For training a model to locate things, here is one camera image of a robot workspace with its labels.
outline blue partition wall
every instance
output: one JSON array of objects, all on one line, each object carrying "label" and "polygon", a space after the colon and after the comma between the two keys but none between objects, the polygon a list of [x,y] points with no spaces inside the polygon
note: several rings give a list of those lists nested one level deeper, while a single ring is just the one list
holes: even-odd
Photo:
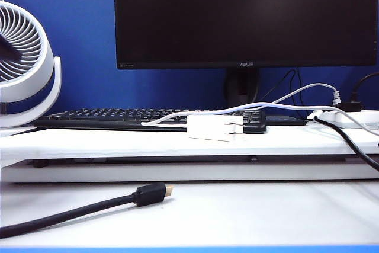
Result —
[{"label": "blue partition wall", "polygon": [[[53,53],[62,58],[63,84],[50,113],[82,107],[223,108],[224,69],[121,71],[116,68],[114,0],[6,0],[31,12],[44,27]],[[291,68],[262,68],[259,94],[264,94]],[[348,99],[354,83],[378,71],[364,67],[300,68],[303,84],[324,82]],[[266,100],[289,91],[288,79]],[[366,109],[379,109],[379,78],[362,85],[359,98]],[[294,88],[298,87],[297,78]],[[35,104],[32,100],[9,107],[10,112]],[[303,93],[306,104],[330,104],[331,92],[315,88]],[[296,114],[268,110],[268,113]]]}]

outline power strip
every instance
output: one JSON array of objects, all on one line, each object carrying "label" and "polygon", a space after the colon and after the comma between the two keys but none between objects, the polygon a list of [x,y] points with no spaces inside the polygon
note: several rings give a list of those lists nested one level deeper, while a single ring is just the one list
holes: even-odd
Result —
[{"label": "power strip", "polygon": [[[379,111],[363,110],[360,112],[348,112],[355,120],[367,126],[370,129],[379,129]],[[323,121],[328,121],[341,129],[360,129],[356,123],[351,121],[343,114],[335,111],[326,111],[318,115]]]}]

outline fan grille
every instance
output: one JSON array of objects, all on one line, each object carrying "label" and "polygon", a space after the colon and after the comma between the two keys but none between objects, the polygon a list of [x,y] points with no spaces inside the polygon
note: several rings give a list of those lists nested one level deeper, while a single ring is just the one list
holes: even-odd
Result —
[{"label": "fan grille", "polygon": [[0,60],[0,82],[13,81],[37,63],[41,37],[29,18],[13,7],[3,5],[0,5],[0,33],[22,54],[20,62]]}]

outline monitor stand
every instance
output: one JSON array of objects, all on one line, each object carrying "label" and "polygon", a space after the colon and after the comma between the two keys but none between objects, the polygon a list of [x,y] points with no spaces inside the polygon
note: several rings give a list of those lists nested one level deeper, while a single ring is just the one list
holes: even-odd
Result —
[{"label": "monitor stand", "polygon": [[[235,107],[255,102],[259,91],[259,68],[227,68],[224,80],[224,96],[227,107]],[[266,115],[267,126],[303,126],[306,120],[282,116]]]}]

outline white adapter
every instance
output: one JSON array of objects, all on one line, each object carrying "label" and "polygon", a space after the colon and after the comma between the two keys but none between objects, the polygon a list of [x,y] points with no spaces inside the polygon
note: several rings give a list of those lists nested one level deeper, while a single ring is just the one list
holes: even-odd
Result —
[{"label": "white adapter", "polygon": [[227,115],[189,115],[187,134],[193,139],[229,142],[243,134],[243,117]]},{"label": "white adapter", "polygon": [[[347,112],[355,120],[369,129],[379,129],[379,111],[364,110],[360,112]],[[317,114],[318,118],[335,124],[342,129],[360,129],[361,127],[343,114],[335,111],[325,111]]]}]

